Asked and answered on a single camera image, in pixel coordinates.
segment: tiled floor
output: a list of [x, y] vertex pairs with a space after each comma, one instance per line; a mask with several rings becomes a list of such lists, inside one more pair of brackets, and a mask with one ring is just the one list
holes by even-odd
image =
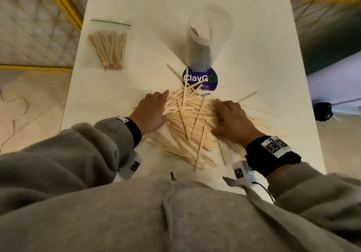
[[[29, 110], [16, 120], [16, 134], [1, 148], [2, 153], [22, 149], [57, 134], [71, 75], [48, 72], [18, 72], [11, 78], [8, 74], [3, 75], [0, 70], [4, 99], [24, 97], [29, 102]], [[20, 100], [0, 101], [0, 145], [10, 136], [11, 120], [23, 110], [24, 104]], [[361, 116], [342, 115], [337, 118], [339, 120], [331, 118], [327, 122], [317, 122], [327, 172], [361, 179]]]

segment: purple round sticker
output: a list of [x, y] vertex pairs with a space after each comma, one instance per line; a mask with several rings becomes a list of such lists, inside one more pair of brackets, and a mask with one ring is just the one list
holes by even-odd
[[216, 89], [218, 85], [218, 77], [215, 71], [213, 70], [213, 68], [210, 68], [205, 72], [197, 72], [188, 68], [188, 76], [186, 76], [186, 71], [187, 69], [184, 70], [182, 77], [184, 79], [187, 78], [187, 83], [189, 85], [194, 85], [195, 83], [198, 83], [199, 81], [206, 79], [206, 81], [202, 83], [203, 84], [201, 88], [202, 92], [214, 91]]

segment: gray sleeve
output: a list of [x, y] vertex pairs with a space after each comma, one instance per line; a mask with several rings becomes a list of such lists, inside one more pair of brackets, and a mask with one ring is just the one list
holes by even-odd
[[110, 118], [74, 125], [19, 152], [0, 155], [0, 214], [53, 196], [111, 183], [133, 136]]
[[275, 204], [361, 245], [361, 181], [296, 164], [269, 183]]

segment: person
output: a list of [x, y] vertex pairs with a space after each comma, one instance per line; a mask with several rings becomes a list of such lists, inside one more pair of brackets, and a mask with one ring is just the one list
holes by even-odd
[[128, 122], [76, 124], [1, 155], [0, 251], [360, 251], [360, 181], [301, 162], [232, 101], [215, 101], [213, 134], [245, 147], [274, 204], [247, 186], [244, 196], [170, 177], [110, 184], [164, 124], [167, 96], [148, 94]]

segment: green circle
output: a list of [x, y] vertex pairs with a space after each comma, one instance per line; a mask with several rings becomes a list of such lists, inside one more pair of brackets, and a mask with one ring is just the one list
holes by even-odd
[[210, 83], [215, 83], [215, 82], [217, 82], [217, 76], [215, 76], [215, 75], [210, 75], [209, 77], [208, 77], [208, 82], [210, 82]]

